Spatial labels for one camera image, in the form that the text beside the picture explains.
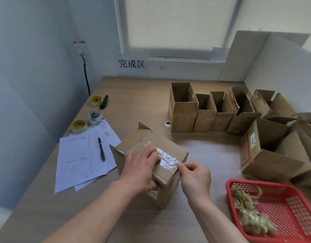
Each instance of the forearm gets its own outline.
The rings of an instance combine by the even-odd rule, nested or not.
[[[208,242],[248,242],[235,225],[208,198],[188,200]]]
[[[125,184],[120,181],[113,182],[91,205],[48,237],[44,243],[106,242],[134,196]]]

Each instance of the red basket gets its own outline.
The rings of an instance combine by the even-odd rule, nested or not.
[[[250,195],[256,196],[262,189],[262,196],[255,203],[255,209],[268,215],[278,226],[278,234],[273,237],[256,237],[243,231],[233,202],[231,187],[241,187]],[[227,199],[230,204],[234,224],[250,242],[311,242],[311,207],[302,193],[291,185],[229,179],[226,182]]]

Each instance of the black pen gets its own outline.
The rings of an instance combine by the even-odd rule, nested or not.
[[[101,156],[101,160],[105,161],[105,155],[104,155],[104,151],[103,151],[103,146],[101,145],[101,140],[98,137],[98,142],[99,142],[99,147],[100,147],[100,156]]]

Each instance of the power outlet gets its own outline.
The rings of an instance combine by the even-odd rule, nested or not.
[[[78,54],[88,54],[87,45],[84,41],[81,42],[73,42],[73,45],[77,49]]]

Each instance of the wooden desk surface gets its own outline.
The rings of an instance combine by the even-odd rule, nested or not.
[[[224,132],[171,133],[165,127],[169,120],[169,88],[177,80],[104,77],[92,96],[109,96],[104,118],[124,139],[138,121],[189,151],[188,162],[197,161],[212,172],[210,195],[214,203],[231,218],[226,203],[225,182],[242,178],[240,172],[240,137]],[[192,81],[196,93],[227,91],[239,82]],[[86,119],[95,107],[86,101],[75,120]],[[20,203],[0,231],[0,242],[41,242],[74,215],[95,200],[114,180],[117,169],[109,172],[78,192],[74,188],[54,194],[59,145],[30,185]],[[311,203],[311,192],[305,195]],[[115,227],[109,242],[207,242],[197,220],[178,185],[163,210],[141,196],[133,200]]]

